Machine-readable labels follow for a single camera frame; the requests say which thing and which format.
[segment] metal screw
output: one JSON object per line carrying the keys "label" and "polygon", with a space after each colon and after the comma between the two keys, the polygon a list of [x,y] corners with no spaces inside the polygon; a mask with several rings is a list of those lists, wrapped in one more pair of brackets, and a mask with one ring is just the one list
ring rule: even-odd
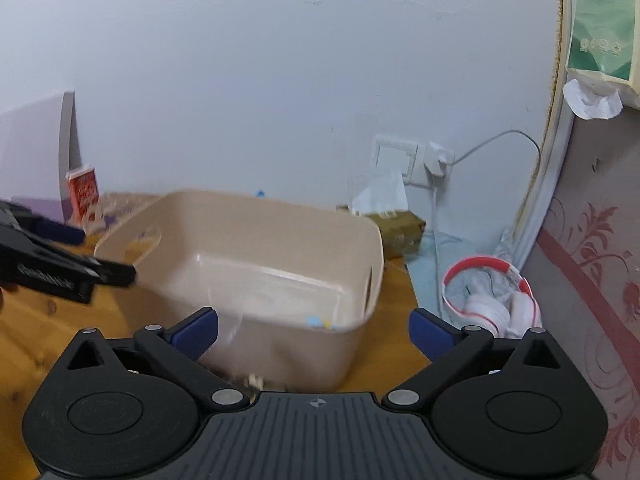
{"label": "metal screw", "polygon": [[244,395],[242,392],[238,390],[231,390],[230,388],[225,388],[224,390],[218,390],[211,396],[211,400],[216,404],[221,404],[222,406],[230,406],[232,404],[237,404],[242,400]]}
{"label": "metal screw", "polygon": [[386,398],[398,406],[411,406],[420,400],[420,395],[413,390],[393,390]]}

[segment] red stripe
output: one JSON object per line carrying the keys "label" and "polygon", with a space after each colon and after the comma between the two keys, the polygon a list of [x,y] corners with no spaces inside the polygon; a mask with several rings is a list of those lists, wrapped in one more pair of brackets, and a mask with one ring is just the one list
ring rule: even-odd
{"label": "red stripe", "polygon": [[[591,313],[595,316],[618,352],[636,391],[640,392],[640,341],[624,325],[609,304],[609,301],[598,290],[598,287],[587,277],[582,268],[569,256],[555,238],[544,229],[540,229],[536,243],[549,261],[560,269],[589,307],[589,310],[591,310]],[[561,307],[561,304],[549,306],[549,308]]]}

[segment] red and white headphones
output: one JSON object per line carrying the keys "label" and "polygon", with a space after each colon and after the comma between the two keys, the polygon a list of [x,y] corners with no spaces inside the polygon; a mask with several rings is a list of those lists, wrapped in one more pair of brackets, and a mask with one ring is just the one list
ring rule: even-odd
{"label": "red and white headphones", "polygon": [[[511,295],[509,308],[488,294],[472,294],[462,308],[455,307],[447,299],[446,288],[453,277],[476,267],[498,270],[516,283],[518,291]],[[494,256],[471,256],[453,264],[444,274],[441,294],[444,303],[465,322],[487,329],[494,337],[522,338],[529,328],[542,327],[540,307],[529,282],[509,262]]]}

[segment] logo icon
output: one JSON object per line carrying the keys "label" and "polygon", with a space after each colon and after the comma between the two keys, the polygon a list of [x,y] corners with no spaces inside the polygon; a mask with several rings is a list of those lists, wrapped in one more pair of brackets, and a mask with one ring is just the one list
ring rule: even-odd
{"label": "logo icon", "polygon": [[326,400],[316,397],[315,399],[310,400],[309,404],[311,404],[316,410],[319,410],[326,405]]}

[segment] tissue box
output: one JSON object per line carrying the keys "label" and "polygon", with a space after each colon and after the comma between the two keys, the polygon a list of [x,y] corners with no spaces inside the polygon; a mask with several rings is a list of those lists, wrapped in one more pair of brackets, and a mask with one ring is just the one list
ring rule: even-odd
{"label": "tissue box", "polygon": [[426,222],[411,211],[391,211],[385,214],[369,214],[382,237],[385,260],[403,254],[417,253]]}

